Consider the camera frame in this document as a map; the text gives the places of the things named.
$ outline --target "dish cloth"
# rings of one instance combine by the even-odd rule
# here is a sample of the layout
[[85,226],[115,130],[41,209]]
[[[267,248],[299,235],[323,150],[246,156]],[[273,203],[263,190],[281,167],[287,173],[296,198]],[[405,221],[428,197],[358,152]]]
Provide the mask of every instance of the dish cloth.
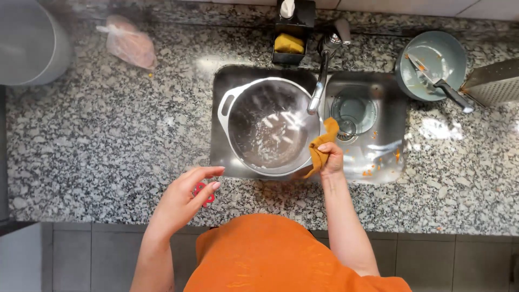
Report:
[[339,132],[339,124],[332,117],[329,117],[324,121],[324,128],[326,129],[326,133],[315,138],[308,147],[310,148],[313,169],[303,178],[308,178],[314,173],[319,172],[328,160],[329,154],[322,153],[321,151],[317,150],[317,147],[328,142],[335,142],[335,137],[337,136],[337,132]]

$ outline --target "knife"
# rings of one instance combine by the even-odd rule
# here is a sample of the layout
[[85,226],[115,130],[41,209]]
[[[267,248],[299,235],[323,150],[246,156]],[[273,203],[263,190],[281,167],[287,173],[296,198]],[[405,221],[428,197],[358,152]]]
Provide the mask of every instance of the knife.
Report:
[[474,111],[474,108],[465,100],[465,98],[461,97],[461,95],[447,84],[445,80],[439,77],[434,77],[431,74],[431,71],[429,71],[429,69],[427,69],[427,67],[415,56],[411,54],[407,54],[407,56],[411,63],[413,63],[413,65],[426,77],[427,81],[431,83],[433,87],[441,88],[448,98],[454,100],[454,102],[463,109],[463,113],[468,114]]

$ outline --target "pot handle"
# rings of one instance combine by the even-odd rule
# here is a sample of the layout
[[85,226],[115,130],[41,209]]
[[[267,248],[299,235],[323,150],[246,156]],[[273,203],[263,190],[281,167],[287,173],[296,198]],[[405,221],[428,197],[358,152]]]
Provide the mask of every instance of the pot handle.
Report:
[[[238,95],[240,95],[243,92],[243,90],[244,90],[243,86],[228,90],[224,94],[224,97],[222,97],[222,100],[220,101],[220,105],[218,106],[218,120],[220,120],[220,124],[224,128],[225,135],[227,135],[228,139],[229,139],[230,109],[233,107],[233,104],[236,101],[236,98],[238,97]],[[231,96],[233,97],[233,100],[230,102],[229,107],[226,110],[227,112],[223,113],[224,105],[227,103],[227,99]]]

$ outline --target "faucet handle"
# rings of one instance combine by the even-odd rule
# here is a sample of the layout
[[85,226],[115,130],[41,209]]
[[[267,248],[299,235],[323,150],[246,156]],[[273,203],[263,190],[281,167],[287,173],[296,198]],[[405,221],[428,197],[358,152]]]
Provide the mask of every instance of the faucet handle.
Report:
[[333,23],[343,45],[351,44],[350,24],[344,18],[339,18]]

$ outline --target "sponge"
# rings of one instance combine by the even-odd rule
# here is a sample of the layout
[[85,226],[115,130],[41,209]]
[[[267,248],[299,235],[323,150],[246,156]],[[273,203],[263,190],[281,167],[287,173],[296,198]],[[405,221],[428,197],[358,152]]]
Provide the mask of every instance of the sponge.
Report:
[[279,34],[274,41],[275,52],[286,52],[291,54],[303,54],[305,52],[304,42],[297,37],[286,33]]

